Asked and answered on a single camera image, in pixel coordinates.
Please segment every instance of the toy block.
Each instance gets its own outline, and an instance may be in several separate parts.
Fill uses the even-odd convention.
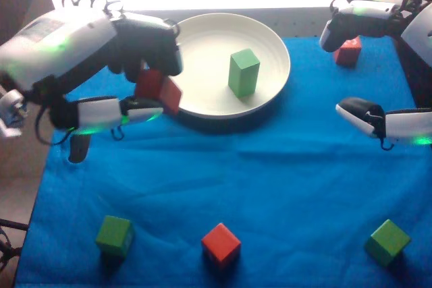
[[[134,228],[129,220],[106,216],[97,235],[96,244],[106,254],[125,258],[133,238]]]
[[[391,220],[386,220],[367,240],[365,250],[382,266],[388,266],[411,238]]]
[[[251,49],[231,54],[228,86],[238,98],[255,92],[259,65],[260,62]]]
[[[169,115],[178,113],[182,98],[182,91],[174,81],[156,69],[140,71],[134,94],[136,97],[159,101],[163,106],[163,112]]]
[[[361,51],[362,43],[360,41],[360,37],[357,36],[353,40],[347,40],[338,50],[334,52],[333,57],[338,65],[352,67],[356,65]]]
[[[207,256],[221,270],[236,259],[241,246],[239,239],[222,223],[204,236],[201,244]]]

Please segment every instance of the robotic arm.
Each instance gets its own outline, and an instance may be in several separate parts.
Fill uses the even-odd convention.
[[[124,71],[136,82],[144,62],[166,76],[182,71],[178,27],[159,18],[69,7],[35,19],[0,46],[0,137],[21,135],[26,103],[48,109],[51,123],[69,134],[92,134],[163,112],[160,103],[133,96],[95,97],[68,102],[64,95],[100,69]]]
[[[358,35],[390,36],[405,42],[413,55],[432,67],[432,0],[345,0],[330,10],[320,38],[320,46],[334,52],[346,40]],[[432,144],[432,109],[403,109],[385,112],[361,98],[346,98],[336,111],[360,131],[379,138],[390,150],[396,143]],[[391,144],[386,148],[384,139]]]

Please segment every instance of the green cube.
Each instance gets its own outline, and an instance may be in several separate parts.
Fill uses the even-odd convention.
[[[97,235],[96,244],[104,253],[125,258],[133,238],[134,228],[130,221],[106,216]]]
[[[364,245],[376,261],[386,267],[410,243],[411,238],[391,220],[386,220]]]
[[[259,60],[251,49],[231,54],[228,86],[238,98],[255,92],[258,70]]]

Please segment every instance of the red block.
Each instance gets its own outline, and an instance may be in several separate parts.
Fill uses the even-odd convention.
[[[135,96],[159,101],[163,112],[169,115],[178,113],[182,91],[170,78],[159,70],[142,70],[135,85]]]
[[[354,40],[347,40],[340,49],[334,52],[333,56],[337,64],[352,67],[356,65],[361,51],[362,43],[357,36]]]
[[[240,253],[241,242],[222,223],[201,240],[202,248],[209,258],[223,270]]]

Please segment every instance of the white plate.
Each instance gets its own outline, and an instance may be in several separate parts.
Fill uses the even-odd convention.
[[[266,25],[230,13],[210,13],[179,23],[184,70],[173,80],[182,89],[180,110],[208,119],[229,119],[263,107],[284,87],[290,55]],[[237,98],[228,86],[230,55],[251,49],[260,68],[255,93]]]

